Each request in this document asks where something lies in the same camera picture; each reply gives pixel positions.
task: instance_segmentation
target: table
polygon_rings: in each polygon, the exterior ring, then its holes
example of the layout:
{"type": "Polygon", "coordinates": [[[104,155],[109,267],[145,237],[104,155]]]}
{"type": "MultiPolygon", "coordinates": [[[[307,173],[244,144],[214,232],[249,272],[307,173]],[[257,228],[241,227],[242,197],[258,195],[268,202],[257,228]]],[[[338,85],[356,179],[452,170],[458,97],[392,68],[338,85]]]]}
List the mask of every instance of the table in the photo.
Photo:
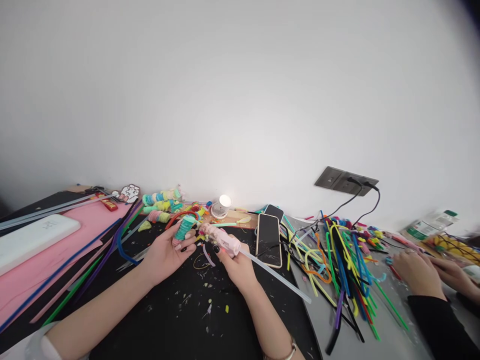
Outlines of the table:
{"type": "MultiPolygon", "coordinates": [[[[4,220],[32,213],[37,207],[47,208],[82,196],[85,195],[62,191],[29,205],[4,220]]],[[[144,217],[139,216],[132,223],[131,228],[142,221],[144,217]]],[[[161,233],[164,226],[157,223],[150,230],[133,234],[124,243],[125,252],[134,255],[145,249],[161,233]]],[[[227,227],[225,230],[247,243],[250,251],[253,251],[256,240],[253,230],[232,227],[227,227]]],[[[260,345],[247,304],[228,278],[225,268],[219,264],[210,244],[207,245],[207,250],[211,253],[213,261],[218,264],[215,268],[193,269],[193,261],[201,253],[201,250],[197,249],[180,269],[152,289],[124,317],[93,349],[90,359],[201,360],[221,359],[225,356],[229,359],[261,359],[260,345]],[[212,287],[204,287],[205,283],[211,284],[212,287]],[[185,298],[191,294],[188,303],[184,303],[184,294],[185,298]],[[209,299],[212,299],[213,304],[211,315],[202,318],[209,307],[209,299]],[[229,305],[228,314],[225,312],[225,305],[229,305]]],[[[0,354],[40,328],[55,307],[52,307],[36,324],[29,324],[30,319],[78,271],[93,252],[77,261],[64,276],[0,334],[0,354]]],[[[116,271],[124,262],[125,260],[118,252],[112,254],[80,301],[75,305],[68,303],[57,319],[63,319],[131,270],[132,267],[123,272],[116,271]]],[[[299,347],[309,352],[313,359],[320,359],[315,334],[301,298],[261,268],[254,265],[254,269],[258,281],[269,295],[288,330],[297,339],[299,347]]],[[[279,273],[295,284],[292,273],[287,272],[285,267],[280,269],[279,273]]]]}
{"type": "MultiPolygon", "coordinates": [[[[37,207],[44,209],[83,196],[84,194],[81,193],[61,191],[3,218],[2,221],[32,213],[36,211],[37,207]]],[[[296,228],[302,225],[300,221],[297,222],[290,217],[289,219],[296,228]]],[[[131,228],[143,220],[142,217],[139,217],[133,222],[131,228]]],[[[148,231],[133,234],[124,244],[125,251],[130,255],[140,252],[161,233],[162,227],[162,224],[157,223],[148,231]]],[[[14,229],[0,232],[0,236],[14,229]]],[[[237,236],[241,241],[248,243],[250,251],[253,251],[256,238],[252,230],[231,227],[227,227],[225,230],[237,236]]],[[[209,248],[210,245],[207,246],[208,251],[213,255],[214,262],[218,263],[211,247],[209,248]]],[[[229,359],[261,359],[260,345],[255,335],[250,313],[241,294],[231,283],[221,264],[215,268],[207,268],[202,271],[193,269],[193,261],[199,254],[200,249],[171,277],[152,289],[92,351],[90,358],[94,360],[105,358],[201,360],[228,356],[229,359]],[[212,284],[212,287],[204,287],[205,283],[212,284]],[[191,294],[187,304],[183,303],[185,300],[184,294],[185,298],[191,294]],[[202,318],[209,306],[208,299],[212,299],[213,303],[211,316],[207,315],[202,318]],[[225,313],[225,305],[229,305],[229,314],[225,313]]],[[[54,310],[54,307],[36,324],[29,324],[30,319],[78,271],[90,256],[92,256],[92,252],[79,259],[64,276],[0,334],[0,354],[27,335],[38,330],[43,321],[54,310]]],[[[383,255],[373,254],[373,257],[381,260],[383,255]]],[[[126,274],[128,270],[120,273],[116,271],[124,262],[118,252],[114,253],[80,302],[76,305],[68,304],[60,312],[58,319],[66,317],[126,274]]],[[[373,264],[368,266],[372,273],[378,277],[383,272],[387,273],[387,282],[382,283],[382,286],[407,321],[410,333],[406,333],[398,326],[388,308],[383,305],[381,298],[376,294],[375,299],[378,300],[377,304],[379,305],[376,324],[382,341],[374,340],[367,324],[357,318],[366,343],[362,344],[356,338],[354,331],[344,324],[331,358],[335,360],[355,356],[366,360],[386,355],[389,359],[395,360],[431,357],[421,334],[415,326],[415,321],[411,319],[408,306],[406,306],[408,289],[393,278],[390,270],[382,262],[379,262],[378,266],[373,264]]],[[[293,268],[293,274],[287,272],[285,266],[278,272],[291,283],[297,285],[300,290],[309,294],[312,298],[311,305],[304,304],[301,298],[286,289],[284,285],[273,279],[264,270],[256,265],[254,265],[254,269],[259,282],[269,295],[286,327],[295,337],[305,358],[320,359],[317,342],[324,351],[333,328],[334,313],[332,308],[322,297],[315,298],[310,285],[302,280],[302,275],[297,268],[293,268]],[[317,336],[314,334],[312,327],[315,329],[317,336]]],[[[332,289],[331,286],[325,288],[329,292],[332,289]]],[[[455,314],[462,321],[473,341],[480,345],[480,323],[478,320],[462,307],[452,289],[445,288],[445,294],[452,301],[455,314]]]]}
{"type": "MultiPolygon", "coordinates": [[[[291,217],[288,217],[288,219],[296,229],[307,225],[304,221],[291,217]]],[[[326,244],[324,235],[320,236],[320,240],[324,245],[326,244]]],[[[392,239],[387,239],[387,241],[393,245],[403,247],[403,245],[392,239]]],[[[308,237],[304,238],[303,242],[311,248],[316,247],[308,237]]],[[[392,246],[387,250],[392,255],[403,251],[392,246]]],[[[372,252],[371,255],[375,260],[378,260],[378,263],[368,262],[368,268],[376,278],[380,278],[383,273],[386,273],[386,280],[380,283],[380,285],[407,323],[410,331],[406,331],[400,325],[382,294],[376,287],[373,287],[370,291],[373,291],[374,299],[378,305],[378,309],[375,310],[377,316],[374,318],[374,321],[381,341],[375,340],[370,326],[358,316],[356,321],[365,343],[360,342],[354,330],[344,322],[330,359],[351,359],[356,355],[359,355],[360,359],[383,359],[385,356],[388,356],[389,360],[433,359],[430,349],[420,333],[408,306],[407,296],[410,295],[410,291],[407,285],[399,281],[387,267],[384,262],[385,254],[372,252]]],[[[333,332],[333,323],[335,321],[333,310],[321,295],[315,297],[310,282],[302,281],[304,274],[296,265],[293,267],[293,274],[298,283],[298,288],[312,298],[311,304],[304,303],[304,305],[316,333],[318,344],[321,349],[325,349],[333,332]]],[[[324,289],[331,296],[335,292],[331,285],[324,286],[324,289]]],[[[444,285],[443,290],[451,301],[457,318],[463,323],[468,334],[478,346],[480,344],[480,322],[461,305],[453,289],[444,285]]]]}

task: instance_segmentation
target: pink paper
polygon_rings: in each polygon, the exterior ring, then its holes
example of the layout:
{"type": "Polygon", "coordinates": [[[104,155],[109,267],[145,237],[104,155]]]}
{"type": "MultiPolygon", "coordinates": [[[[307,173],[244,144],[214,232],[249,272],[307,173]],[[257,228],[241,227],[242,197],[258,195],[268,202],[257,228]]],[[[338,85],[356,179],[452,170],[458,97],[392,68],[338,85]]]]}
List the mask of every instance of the pink paper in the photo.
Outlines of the pink paper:
{"type": "MultiPolygon", "coordinates": [[[[130,206],[130,204],[119,203],[118,210],[109,211],[101,202],[94,202],[63,214],[79,221],[81,228],[0,276],[0,324],[7,320],[73,254],[100,235],[116,220],[123,218],[130,206]]],[[[85,249],[43,289],[35,300],[54,284],[78,259],[101,245],[102,242],[97,240],[85,249]]]]}

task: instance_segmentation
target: hand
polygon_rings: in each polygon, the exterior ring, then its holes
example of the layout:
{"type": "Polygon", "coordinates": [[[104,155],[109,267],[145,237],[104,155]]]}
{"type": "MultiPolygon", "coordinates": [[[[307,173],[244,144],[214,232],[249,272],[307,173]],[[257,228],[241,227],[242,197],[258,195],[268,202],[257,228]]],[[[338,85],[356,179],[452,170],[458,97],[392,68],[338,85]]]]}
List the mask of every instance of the hand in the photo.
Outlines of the hand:
{"type": "Polygon", "coordinates": [[[393,256],[393,267],[408,284],[413,295],[423,295],[447,301],[442,281],[430,259],[411,249],[393,256]]]}
{"type": "MultiPolygon", "coordinates": [[[[241,244],[241,248],[244,251],[250,252],[249,246],[245,243],[241,244]]],[[[255,276],[254,267],[252,266],[252,260],[241,252],[239,252],[234,258],[231,258],[225,249],[218,245],[213,246],[213,250],[221,263],[225,266],[226,272],[231,281],[233,281],[242,294],[244,294],[245,291],[254,288],[255,285],[259,285],[257,277],[255,276]]]]}
{"type": "Polygon", "coordinates": [[[138,265],[143,274],[149,278],[152,286],[160,284],[172,275],[197,249],[194,244],[195,230],[190,230],[185,235],[185,240],[177,247],[172,245],[172,238],[179,227],[180,222],[157,237],[143,261],[138,265]]]}
{"type": "Polygon", "coordinates": [[[480,289],[474,285],[469,276],[453,261],[431,258],[440,279],[452,289],[480,304],[480,289]]]}

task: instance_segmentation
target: white wall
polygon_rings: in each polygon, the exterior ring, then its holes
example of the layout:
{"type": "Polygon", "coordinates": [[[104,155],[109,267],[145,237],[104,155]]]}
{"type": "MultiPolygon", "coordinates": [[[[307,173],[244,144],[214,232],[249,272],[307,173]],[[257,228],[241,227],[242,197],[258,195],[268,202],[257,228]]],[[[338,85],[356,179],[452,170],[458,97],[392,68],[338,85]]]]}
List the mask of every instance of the white wall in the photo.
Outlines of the white wall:
{"type": "Polygon", "coordinates": [[[0,197],[181,183],[303,217],[349,198],[313,186],[330,165],[380,180],[366,222],[440,207],[462,231],[480,208],[479,54],[455,1],[2,1],[0,197]]]}

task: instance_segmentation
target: white power bank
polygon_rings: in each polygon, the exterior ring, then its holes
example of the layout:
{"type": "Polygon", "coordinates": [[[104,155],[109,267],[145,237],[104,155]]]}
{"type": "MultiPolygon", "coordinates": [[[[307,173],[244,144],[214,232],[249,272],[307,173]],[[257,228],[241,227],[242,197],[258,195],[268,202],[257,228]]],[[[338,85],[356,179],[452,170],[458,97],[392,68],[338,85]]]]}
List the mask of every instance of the white power bank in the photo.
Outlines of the white power bank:
{"type": "Polygon", "coordinates": [[[80,223],[54,214],[0,237],[0,276],[80,229],[80,223]]]}

